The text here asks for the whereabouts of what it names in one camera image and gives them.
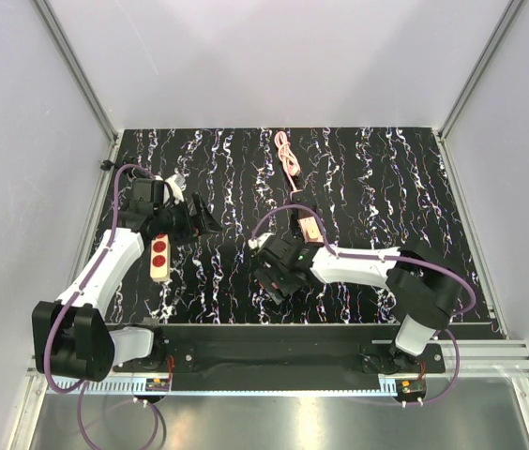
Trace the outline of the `beige red power strip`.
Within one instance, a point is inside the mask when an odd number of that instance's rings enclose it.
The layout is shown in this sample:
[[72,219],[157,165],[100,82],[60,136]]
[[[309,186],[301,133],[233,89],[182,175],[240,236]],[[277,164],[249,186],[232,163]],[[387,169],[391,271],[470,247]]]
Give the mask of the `beige red power strip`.
[[166,234],[155,237],[150,247],[150,277],[155,282],[168,282],[171,276],[171,248]]

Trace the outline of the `pink power strip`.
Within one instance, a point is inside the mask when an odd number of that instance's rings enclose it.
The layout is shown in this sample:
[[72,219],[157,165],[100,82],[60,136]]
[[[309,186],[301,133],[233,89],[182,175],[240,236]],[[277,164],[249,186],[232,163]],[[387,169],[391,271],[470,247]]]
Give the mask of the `pink power strip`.
[[297,223],[306,243],[322,244],[324,242],[321,228],[312,213],[300,209],[297,215]]

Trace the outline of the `pink charger plug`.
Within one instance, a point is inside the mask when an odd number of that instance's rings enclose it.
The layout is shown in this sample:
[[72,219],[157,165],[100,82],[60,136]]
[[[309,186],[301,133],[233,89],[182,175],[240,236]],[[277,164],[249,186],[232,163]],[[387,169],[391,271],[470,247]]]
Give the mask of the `pink charger plug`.
[[[294,191],[290,194],[291,204],[297,204],[308,208],[312,212],[317,212],[317,203],[313,194],[305,189]],[[297,219],[309,218],[311,213],[302,208],[297,208],[294,212]]]

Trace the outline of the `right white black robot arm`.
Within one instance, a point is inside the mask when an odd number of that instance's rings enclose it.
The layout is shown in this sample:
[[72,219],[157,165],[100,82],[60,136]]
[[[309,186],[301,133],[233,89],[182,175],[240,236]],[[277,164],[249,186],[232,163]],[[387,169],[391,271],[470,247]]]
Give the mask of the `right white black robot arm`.
[[411,371],[424,359],[435,333],[446,329],[464,280],[424,242],[356,249],[282,239],[267,232],[249,240],[260,286],[280,304],[314,283],[346,283],[384,289],[397,301],[401,326],[390,348],[395,368]]

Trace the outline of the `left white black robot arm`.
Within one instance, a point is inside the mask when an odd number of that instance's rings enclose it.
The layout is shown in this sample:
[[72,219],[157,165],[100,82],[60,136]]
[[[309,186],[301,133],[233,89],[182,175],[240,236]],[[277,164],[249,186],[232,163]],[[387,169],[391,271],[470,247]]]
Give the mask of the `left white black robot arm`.
[[135,360],[155,371],[166,362],[164,338],[154,325],[126,325],[110,330],[105,314],[128,270],[148,256],[149,276],[171,278],[171,252],[218,233],[220,225],[197,193],[184,197],[185,179],[137,179],[131,197],[106,231],[98,249],[73,283],[52,302],[32,312],[37,370],[47,377],[99,382],[111,369]]

